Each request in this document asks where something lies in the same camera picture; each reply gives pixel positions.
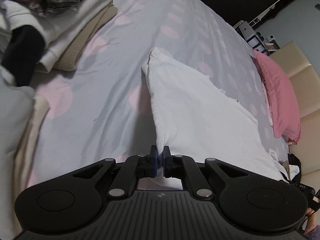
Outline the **person's right hand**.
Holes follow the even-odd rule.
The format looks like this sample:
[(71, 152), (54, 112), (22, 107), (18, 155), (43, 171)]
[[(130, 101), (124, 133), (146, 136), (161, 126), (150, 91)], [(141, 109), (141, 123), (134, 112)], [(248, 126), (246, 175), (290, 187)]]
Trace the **person's right hand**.
[(318, 225), (317, 224), (317, 215), (313, 209), (308, 208), (306, 215), (308, 216), (308, 222), (307, 222), (307, 225), (304, 230), (304, 236), (306, 236), (306, 234), (309, 231), (313, 230)]

